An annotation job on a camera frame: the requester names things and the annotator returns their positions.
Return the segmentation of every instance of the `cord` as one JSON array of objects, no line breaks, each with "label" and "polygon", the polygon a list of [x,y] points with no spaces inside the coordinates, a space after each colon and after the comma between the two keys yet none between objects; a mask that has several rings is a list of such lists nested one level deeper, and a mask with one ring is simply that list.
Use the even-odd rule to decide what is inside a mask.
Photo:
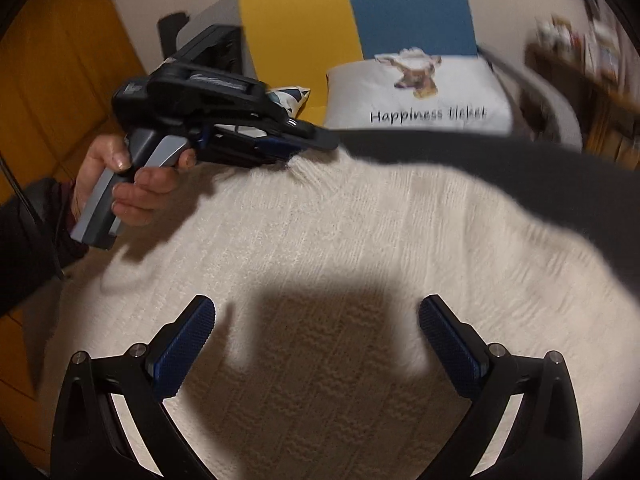
[{"label": "cord", "polygon": [[25,195],[24,191],[20,187],[20,184],[18,183],[14,174],[9,168],[8,164],[4,160],[4,156],[2,156],[2,152],[0,152],[0,170],[2,170],[2,172],[4,173],[4,176],[9,181],[9,184],[13,188],[15,195],[18,197],[18,199],[20,199],[20,202],[22,202],[22,205],[31,216],[31,219],[33,219],[33,223],[36,225],[38,231],[40,231],[40,234],[47,240],[47,245],[49,245],[49,250],[51,252],[51,259],[53,262],[53,267],[56,271],[56,276],[60,279],[60,281],[62,282],[65,281],[66,279],[65,273],[62,270],[62,265],[60,264],[60,258],[58,257],[58,251],[56,249],[56,245],[54,241],[51,239],[50,233],[45,227],[45,225],[43,224],[42,219],[36,212],[36,209],[33,207],[33,204]]}]

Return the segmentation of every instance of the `sleeve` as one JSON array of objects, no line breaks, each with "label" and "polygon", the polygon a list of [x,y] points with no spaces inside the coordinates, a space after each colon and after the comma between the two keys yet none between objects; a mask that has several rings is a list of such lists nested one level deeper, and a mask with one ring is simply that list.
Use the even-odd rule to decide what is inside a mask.
[{"label": "sleeve", "polygon": [[[88,248],[69,235],[74,223],[70,212],[73,183],[59,184],[45,178],[24,192],[54,241],[61,266],[82,258]],[[51,243],[20,200],[12,197],[0,206],[0,316],[54,275]]]}]

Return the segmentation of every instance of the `white knit sweater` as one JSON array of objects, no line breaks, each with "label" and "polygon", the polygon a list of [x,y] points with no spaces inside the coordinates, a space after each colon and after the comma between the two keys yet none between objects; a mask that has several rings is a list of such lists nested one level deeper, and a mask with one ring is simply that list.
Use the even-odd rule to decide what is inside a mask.
[{"label": "white knit sweater", "polygon": [[514,354],[564,354],[585,477],[640,402],[640,310],[589,243],[463,173],[338,152],[197,168],[153,226],[78,264],[47,349],[48,423],[73,352],[148,342],[196,294],[216,327],[165,405],[220,480],[414,480],[468,408],[420,334],[428,294]]}]

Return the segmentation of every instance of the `finger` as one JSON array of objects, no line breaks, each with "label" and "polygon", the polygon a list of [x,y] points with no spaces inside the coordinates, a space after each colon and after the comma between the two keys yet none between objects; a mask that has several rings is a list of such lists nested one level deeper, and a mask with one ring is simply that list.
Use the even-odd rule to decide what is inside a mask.
[{"label": "finger", "polygon": [[123,204],[122,202],[114,202],[111,205],[113,214],[116,215],[123,223],[132,227],[142,227],[148,225],[153,218],[153,212],[132,205]]},{"label": "finger", "polygon": [[180,159],[178,159],[179,170],[190,170],[195,165],[196,165],[196,150],[191,148],[190,150],[185,150],[180,154]]},{"label": "finger", "polygon": [[169,194],[158,194],[135,184],[123,182],[113,188],[113,199],[126,205],[153,211],[162,209],[169,200]]},{"label": "finger", "polygon": [[121,173],[131,167],[129,150],[124,139],[117,135],[101,135],[91,143],[84,159],[88,165],[107,167]]},{"label": "finger", "polygon": [[118,173],[130,167],[129,152],[122,137],[116,135],[101,135],[94,139],[82,161],[74,199],[78,202],[78,209],[82,211],[95,183],[98,182],[104,168],[110,168]]},{"label": "finger", "polygon": [[141,168],[134,181],[137,186],[154,193],[170,193],[178,187],[178,172],[174,168]]}]

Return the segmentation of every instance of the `cushion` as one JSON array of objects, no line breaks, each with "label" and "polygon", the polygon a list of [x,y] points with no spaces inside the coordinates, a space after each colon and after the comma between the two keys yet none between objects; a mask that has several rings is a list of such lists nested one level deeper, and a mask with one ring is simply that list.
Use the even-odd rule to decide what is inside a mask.
[{"label": "cushion", "polygon": [[[273,88],[267,92],[267,97],[271,99],[277,105],[283,107],[289,117],[297,117],[302,108],[302,105],[306,103],[309,98],[309,88],[302,88],[300,86],[285,86],[282,88]],[[216,124],[217,127],[223,130],[236,130],[239,134],[246,135],[248,137],[265,137],[267,134],[254,128],[252,126],[232,126],[231,124]]]},{"label": "cushion", "polygon": [[419,48],[329,70],[327,128],[424,128],[510,134],[510,103],[478,56]]}]

